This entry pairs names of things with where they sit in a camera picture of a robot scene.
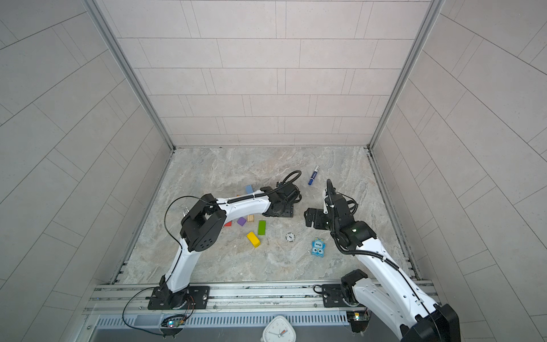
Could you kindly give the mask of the green wood block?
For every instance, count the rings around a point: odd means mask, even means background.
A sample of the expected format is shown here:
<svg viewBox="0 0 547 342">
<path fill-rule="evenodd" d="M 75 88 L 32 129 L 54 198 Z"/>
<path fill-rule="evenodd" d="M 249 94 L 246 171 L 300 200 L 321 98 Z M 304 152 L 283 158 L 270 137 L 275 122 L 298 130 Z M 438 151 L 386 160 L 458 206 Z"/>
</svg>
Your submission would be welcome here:
<svg viewBox="0 0 547 342">
<path fill-rule="evenodd" d="M 258 225 L 258 235 L 264 236 L 266 234 L 266 221 L 260 220 Z"/>
</svg>

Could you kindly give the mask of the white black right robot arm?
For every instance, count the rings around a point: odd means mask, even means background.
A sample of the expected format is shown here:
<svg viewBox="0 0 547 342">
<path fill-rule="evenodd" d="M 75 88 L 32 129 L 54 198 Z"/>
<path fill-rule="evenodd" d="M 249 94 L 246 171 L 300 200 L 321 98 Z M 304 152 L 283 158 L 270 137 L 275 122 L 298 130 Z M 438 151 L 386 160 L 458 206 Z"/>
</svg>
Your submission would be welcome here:
<svg viewBox="0 0 547 342">
<path fill-rule="evenodd" d="M 334 190 L 323 196 L 323 208 L 304 213 L 306 226 L 329 231 L 339 252 L 355 256 L 374 276 L 360 269 L 344 276 L 345 301 L 370 309 L 401 341 L 461 341 L 456 311 L 438 304 L 403 272 L 370 226 L 355 220 L 355 202 Z"/>
</svg>

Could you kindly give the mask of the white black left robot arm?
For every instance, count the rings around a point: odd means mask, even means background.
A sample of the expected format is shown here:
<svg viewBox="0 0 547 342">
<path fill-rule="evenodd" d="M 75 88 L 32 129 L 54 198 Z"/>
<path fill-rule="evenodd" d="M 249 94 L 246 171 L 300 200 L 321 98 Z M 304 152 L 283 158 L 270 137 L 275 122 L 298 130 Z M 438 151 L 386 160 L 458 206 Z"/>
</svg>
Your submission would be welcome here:
<svg viewBox="0 0 547 342">
<path fill-rule="evenodd" d="M 235 198 L 203 195 L 182 218 L 179 249 L 171 267 L 153 289 L 148 309 L 180 309 L 191 303 L 189 283 L 203 251 L 218 239 L 228 222 L 248 215 L 293 217 L 293 205 L 301 201 L 299 188 L 292 183 L 264 187 Z"/>
</svg>

